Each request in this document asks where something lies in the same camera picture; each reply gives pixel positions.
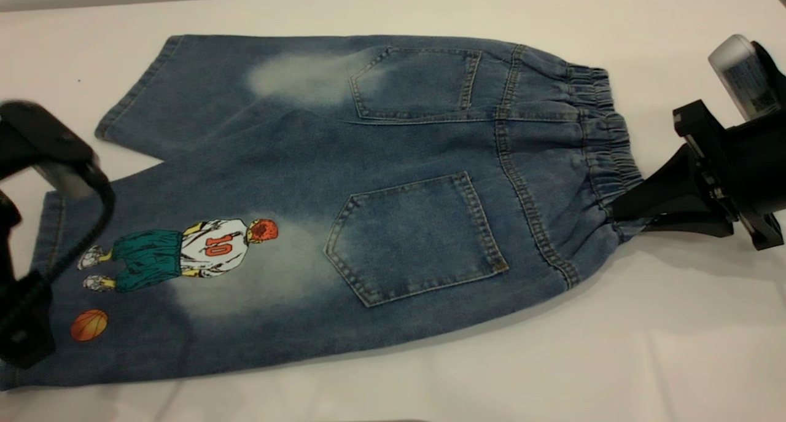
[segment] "denim shorts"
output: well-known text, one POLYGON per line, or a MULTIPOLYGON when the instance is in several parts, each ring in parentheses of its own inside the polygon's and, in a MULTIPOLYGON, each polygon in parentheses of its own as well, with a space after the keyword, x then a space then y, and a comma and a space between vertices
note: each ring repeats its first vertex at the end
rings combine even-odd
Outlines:
MULTIPOLYGON (((96 134, 163 163, 113 183, 112 223, 53 285, 56 353, 3 365, 3 389, 451 332, 575 287, 641 229, 609 215, 640 174, 607 73, 511 42, 173 36, 96 134), (123 249, 149 231, 179 264, 123 249)), ((99 213, 49 193, 33 266, 99 213)))

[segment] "elastic waistband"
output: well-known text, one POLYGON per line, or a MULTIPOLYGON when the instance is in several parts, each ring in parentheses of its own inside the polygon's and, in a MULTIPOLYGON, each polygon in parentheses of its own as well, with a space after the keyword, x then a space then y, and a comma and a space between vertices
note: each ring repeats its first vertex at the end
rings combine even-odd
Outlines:
POLYGON ((642 182, 625 119, 614 111, 609 73, 584 66, 567 67, 570 102, 579 110, 584 156, 598 204, 620 237, 628 240, 643 223, 612 220, 609 204, 642 182))

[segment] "cartoon basketball player print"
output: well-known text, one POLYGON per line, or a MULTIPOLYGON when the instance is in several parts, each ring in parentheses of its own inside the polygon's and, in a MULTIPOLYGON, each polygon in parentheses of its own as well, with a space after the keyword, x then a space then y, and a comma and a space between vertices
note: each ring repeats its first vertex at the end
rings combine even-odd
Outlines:
POLYGON ((179 276, 211 278, 238 267, 249 244, 278 237, 278 226, 269 219, 254 220, 246 227, 239 219, 200 222, 184 232, 146 230, 121 237, 104 253, 92 246, 79 260, 79 270, 107 260, 124 262, 114 279, 92 274, 82 285, 93 291, 126 293, 179 276))

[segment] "basketball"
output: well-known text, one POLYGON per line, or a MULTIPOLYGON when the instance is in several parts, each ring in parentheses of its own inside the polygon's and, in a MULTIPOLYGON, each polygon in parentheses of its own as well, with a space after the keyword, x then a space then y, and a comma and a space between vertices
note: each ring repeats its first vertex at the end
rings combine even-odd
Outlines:
POLYGON ((71 337, 77 342, 86 342, 98 337, 106 329, 109 318, 99 309, 87 310, 77 316, 71 324, 71 337))

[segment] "seam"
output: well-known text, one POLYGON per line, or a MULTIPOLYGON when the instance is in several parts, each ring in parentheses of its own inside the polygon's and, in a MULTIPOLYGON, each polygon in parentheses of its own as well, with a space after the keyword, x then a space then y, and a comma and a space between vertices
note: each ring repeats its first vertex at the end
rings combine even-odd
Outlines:
MULTIPOLYGON (((598 86, 598 82, 597 82, 598 78, 595 76, 596 72, 597 72, 596 70, 593 70, 593 83, 592 83, 592 86, 593 86, 593 102, 598 107, 600 107, 601 105, 606 103, 606 100, 601 100, 601 95, 600 95, 601 94, 601 89, 598 86)), ((603 117, 601 117, 600 121, 604 125, 604 133, 606 134, 605 146, 606 146, 606 149, 609 151, 609 156, 612 159, 612 165, 614 165, 615 173, 617 175, 621 175, 621 172, 620 172, 621 171, 620 160, 618 159, 617 154, 614 153, 614 147, 612 145, 612 132, 611 132, 611 128, 609 126, 609 115, 610 114, 608 114, 608 113, 603 114, 603 117)))
POLYGON ((418 118, 407 120, 405 118, 391 119, 379 118, 382 122, 370 122, 368 119, 375 119, 364 117, 365 120, 342 120, 346 123, 355 123, 356 125, 429 125, 430 123, 443 123, 443 122, 489 122, 490 120, 505 119, 514 120, 515 122, 577 122, 578 114, 534 114, 534 113, 516 113, 510 112, 502 118, 497 118, 496 114, 480 114, 474 111, 471 114, 443 114, 443 115, 429 115, 425 118, 418 118))
POLYGON ((595 195, 595 199, 598 200, 598 207, 601 210, 603 210, 604 214, 606 215, 606 218, 609 218, 609 224, 611 224, 612 229, 617 234, 617 236, 620 237, 620 239, 622 239, 623 238, 623 234, 621 234, 620 229, 617 228, 617 223, 615 223, 615 221, 612 221, 612 212, 611 212, 611 210, 609 210, 609 207, 607 207, 606 204, 603 203, 603 201, 601 201, 601 199, 603 199, 603 198, 601 198, 601 191, 598 190, 597 183, 595 181, 595 179, 596 179, 595 178, 595 170, 596 170, 597 167, 595 165, 593 165, 592 161, 590 160, 590 151, 588 149, 589 148, 589 143, 587 142, 587 131, 586 131, 587 127, 585 125, 585 118, 581 117, 580 120, 581 121, 578 123, 578 125, 582 129, 582 154, 584 155, 584 161, 587 164, 587 171, 589 172, 589 178, 588 178, 589 179, 589 186, 592 188, 592 192, 593 192, 593 195, 595 195))
POLYGON ((349 77, 349 84, 350 88, 352 89, 352 97, 354 98, 354 107, 357 111, 357 116, 365 117, 368 114, 368 109, 366 109, 365 104, 363 103, 362 94, 360 92, 360 84, 357 83, 357 80, 360 79, 363 75, 366 75, 374 66, 379 64, 380 61, 384 60, 385 58, 391 55, 391 50, 393 47, 385 47, 382 52, 380 52, 373 60, 371 60, 368 64, 363 66, 359 72, 354 73, 354 75, 350 75, 349 77))
POLYGON ((54 243, 52 244, 52 251, 50 251, 50 257, 47 261, 47 270, 49 270, 52 265, 54 265, 55 256, 57 255, 57 251, 60 249, 60 244, 63 237, 63 220, 65 218, 65 198, 60 198, 60 212, 57 214, 57 223, 55 224, 55 237, 54 243))
POLYGON ((481 279, 488 279, 489 277, 496 276, 497 274, 499 274, 499 272, 483 273, 481 271, 474 271, 468 274, 467 279, 456 279, 455 282, 448 282, 448 283, 440 284, 436 287, 424 288, 422 290, 413 291, 411 293, 401 294, 399 296, 396 296, 395 298, 381 299, 374 302, 369 302, 368 304, 370 304, 371 307, 376 307, 377 305, 387 304, 388 302, 393 302, 393 301, 399 301, 401 299, 417 296, 418 294, 428 293, 429 291, 441 290, 443 288, 454 287, 461 284, 468 284, 469 282, 475 282, 481 279))
MULTIPOLYGON (((614 165, 615 177, 620 182, 621 188, 626 190, 626 183, 625 179, 623 178, 623 168, 621 167, 620 161, 618 161, 617 153, 614 151, 614 147, 612 146, 612 133, 609 130, 609 118, 603 117, 601 122, 606 125, 606 148, 609 149, 609 154, 612 157, 612 165, 614 165)), ((614 229, 614 232, 618 235, 618 237, 620 237, 620 240, 625 240, 625 234, 620 229, 620 223, 614 219, 614 215, 612 214, 611 209, 609 209, 609 203, 606 202, 606 198, 598 197, 598 203, 601 205, 601 208, 604 210, 604 212, 606 212, 606 218, 609 221, 609 224, 611 224, 612 229, 614 229)))
POLYGON ((464 201, 469 209, 469 215, 472 217, 472 222, 475 223, 475 228, 480 233, 480 241, 486 253, 486 260, 495 272, 509 269, 510 266, 502 256, 502 251, 500 251, 494 239, 494 234, 491 232, 491 228, 489 228, 488 217, 486 217, 486 212, 483 210, 483 204, 480 203, 477 191, 472 186, 469 174, 466 172, 461 173, 456 179, 456 183, 464 194, 464 201))
POLYGON ((519 202, 521 203, 524 212, 524 217, 527 220, 530 232, 532 233, 534 241, 538 246, 543 259, 545 259, 545 261, 550 266, 558 269, 562 273, 562 278, 564 278, 565 284, 569 290, 573 287, 573 285, 576 285, 579 282, 578 271, 570 262, 562 259, 562 257, 556 253, 551 241, 548 239, 548 235, 545 232, 543 224, 541 223, 538 209, 534 204, 534 200, 532 199, 529 190, 527 189, 527 184, 524 181, 522 175, 516 170, 513 159, 511 158, 510 142, 508 141, 507 120, 503 119, 502 116, 503 113, 509 110, 511 103, 513 102, 522 63, 520 56, 523 54, 526 48, 527 47, 519 44, 516 45, 516 48, 514 48, 513 52, 511 53, 511 67, 509 69, 508 78, 505 83, 502 102, 500 102, 499 108, 497 109, 497 122, 494 124, 495 139, 497 142, 497 156, 499 156, 500 165, 502 165, 502 171, 505 173, 505 176, 507 176, 510 183, 513 184, 513 190, 516 192, 516 195, 519 198, 519 202))
POLYGON ((106 137, 107 132, 110 128, 112 128, 126 112, 134 106, 134 103, 137 101, 137 98, 145 91, 145 89, 150 84, 155 75, 163 69, 165 64, 169 61, 170 58, 174 56, 174 53, 180 47, 180 44, 185 39, 185 36, 179 36, 177 39, 177 44, 169 45, 169 42, 165 43, 163 50, 159 53, 158 58, 154 60, 152 64, 148 67, 148 69, 143 73, 142 77, 137 81, 137 84, 131 88, 131 90, 120 100, 119 103, 113 107, 110 112, 107 114, 107 119, 102 120, 98 125, 98 136, 102 139, 109 139, 106 137))
POLYGON ((461 89, 461 99, 458 103, 458 108, 461 111, 466 111, 472 105, 472 87, 475 85, 475 75, 478 73, 478 64, 483 52, 470 52, 466 55, 469 58, 467 64, 467 71, 464 73, 464 86, 461 89))
POLYGON ((456 174, 437 176, 437 178, 429 178, 429 179, 423 179, 423 181, 415 181, 413 183, 399 184, 393 187, 386 187, 385 189, 371 190, 371 192, 354 193, 354 195, 350 195, 350 197, 351 198, 379 198, 382 195, 387 195, 387 193, 389 192, 414 192, 415 190, 425 189, 425 187, 429 185, 439 185, 436 183, 440 182, 441 179, 454 178, 455 175, 456 174))

